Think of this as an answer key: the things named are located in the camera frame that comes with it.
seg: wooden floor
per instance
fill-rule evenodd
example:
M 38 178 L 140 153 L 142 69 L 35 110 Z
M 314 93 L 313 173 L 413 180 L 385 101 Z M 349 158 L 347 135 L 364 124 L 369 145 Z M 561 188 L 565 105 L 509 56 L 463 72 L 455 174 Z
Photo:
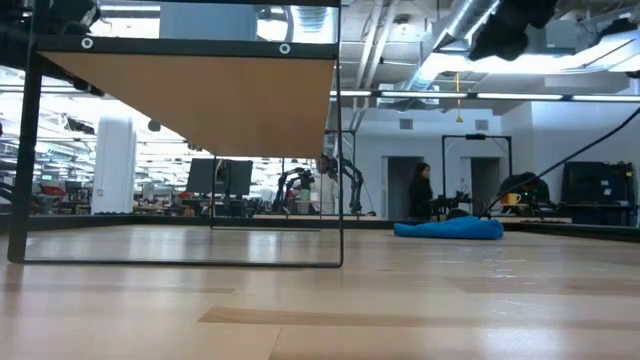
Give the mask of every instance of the wooden floor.
M 16 266 L 2 360 L 640 359 L 640 246 L 346 232 L 340 270 Z M 332 231 L 33 233 L 30 257 L 322 260 Z

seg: ceiling light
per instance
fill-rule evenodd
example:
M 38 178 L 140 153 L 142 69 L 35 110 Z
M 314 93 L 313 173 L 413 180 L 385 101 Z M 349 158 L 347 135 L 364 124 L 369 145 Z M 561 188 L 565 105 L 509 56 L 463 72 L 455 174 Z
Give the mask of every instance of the ceiling light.
M 331 96 L 336 96 L 338 92 L 336 90 L 331 90 L 329 93 Z M 367 90 L 342 90 L 340 91 L 341 96 L 350 96 L 350 97 L 369 97 L 371 96 L 371 91 Z
M 479 93 L 478 99 L 494 100 L 560 100 L 563 95 L 554 94 L 500 94 L 500 93 Z
M 160 11 L 160 6 L 102 5 L 102 11 Z
M 23 85 L 2 85 L 0 86 L 0 92 L 7 93 L 23 93 L 24 86 Z M 43 86 L 41 92 L 43 94 L 47 93 L 73 93 L 73 94 L 81 94 L 82 91 L 74 89 L 72 86 Z
M 463 99 L 466 93 L 428 92 L 428 91 L 383 91 L 381 97 L 387 98 L 418 98 L 418 99 Z
M 623 95 L 574 95 L 574 101 L 596 101 L 596 102 L 640 102 L 640 96 Z

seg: black cable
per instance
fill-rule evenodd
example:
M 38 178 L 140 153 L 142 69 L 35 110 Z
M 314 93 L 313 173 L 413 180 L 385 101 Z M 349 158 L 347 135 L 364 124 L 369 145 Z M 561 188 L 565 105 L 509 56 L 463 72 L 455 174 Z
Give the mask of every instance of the black cable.
M 631 116 L 629 116 L 625 121 L 623 121 L 620 125 L 618 125 L 616 128 L 614 128 L 613 130 L 609 131 L 608 133 L 606 133 L 605 135 L 603 135 L 602 137 L 600 137 L 599 139 L 591 142 L 590 144 L 584 146 L 582 149 L 574 152 L 573 154 L 567 156 L 566 158 L 558 161 L 557 163 L 555 163 L 553 166 L 551 166 L 550 168 L 548 168 L 547 170 L 541 172 L 540 174 L 536 175 L 535 178 L 533 179 L 529 179 L 526 181 L 523 181 L 515 186 L 510 187 L 509 189 L 503 191 L 500 195 L 498 195 L 498 197 L 491 203 L 491 205 L 489 205 L 489 207 L 487 207 L 481 214 L 480 216 L 478 216 L 478 218 L 482 218 L 484 216 L 486 216 L 490 211 L 491 208 L 493 208 L 495 206 L 495 204 L 498 203 L 498 201 L 500 201 L 500 199 L 502 199 L 502 197 L 504 197 L 505 195 L 507 195 L 508 193 L 512 192 L 515 189 L 518 189 L 524 185 L 527 185 L 531 182 L 534 182 L 538 179 L 540 179 L 541 177 L 547 175 L 548 173 L 550 173 L 551 171 L 553 171 L 555 168 L 557 168 L 558 166 L 566 163 L 567 161 L 573 159 L 574 157 L 582 154 L 583 152 L 591 149 L 592 147 L 600 144 L 601 142 L 607 140 L 608 138 L 610 138 L 613 134 L 617 133 L 618 131 L 622 130 L 622 128 L 624 128 L 625 126 L 627 126 L 631 120 L 635 119 L 636 116 L 638 116 L 638 114 L 640 114 L 640 107 L 636 109 L 636 111 L 633 112 L 633 114 L 631 114 Z

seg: doorway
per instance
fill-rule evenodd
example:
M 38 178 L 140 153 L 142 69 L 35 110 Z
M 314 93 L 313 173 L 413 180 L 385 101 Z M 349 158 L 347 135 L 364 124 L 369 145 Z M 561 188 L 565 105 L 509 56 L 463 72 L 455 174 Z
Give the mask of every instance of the doorway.
M 422 157 L 390 156 L 387 158 L 387 219 L 404 220 L 409 217 L 409 185 L 417 163 Z
M 500 158 L 471 158 L 473 215 L 478 216 L 500 190 Z

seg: black metal table frame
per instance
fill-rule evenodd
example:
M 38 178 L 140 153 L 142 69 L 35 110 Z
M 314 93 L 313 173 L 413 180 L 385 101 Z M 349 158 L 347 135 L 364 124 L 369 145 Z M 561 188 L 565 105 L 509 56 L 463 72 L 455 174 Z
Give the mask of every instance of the black metal table frame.
M 96 264 L 96 265 L 204 265 L 290 268 L 340 268 L 344 264 L 344 211 L 342 167 L 339 169 L 338 233 L 339 259 L 335 262 L 245 262 L 245 261 L 144 261 L 126 259 L 29 259 L 26 256 L 29 228 L 30 195 L 33 184 L 35 146 L 37 143 L 40 95 L 43 77 L 43 58 L 39 51 L 119 53 L 144 55 L 188 55 L 254 58 L 324 59 L 335 61 L 336 101 L 342 108 L 340 81 L 340 38 L 342 9 L 340 0 L 189 0 L 187 3 L 224 3 L 259 5 L 300 5 L 337 8 L 337 41 L 333 44 L 287 43 L 287 51 L 277 42 L 207 41 L 173 39 L 102 38 L 78 35 L 48 35 L 49 0 L 35 0 L 32 12 L 29 48 L 25 67 L 25 83 L 20 125 L 20 144 L 16 164 L 16 198 L 11 215 L 7 258 L 20 264 Z M 337 138 L 342 139 L 342 112 L 337 114 Z M 342 158 L 342 141 L 338 141 L 338 155 Z

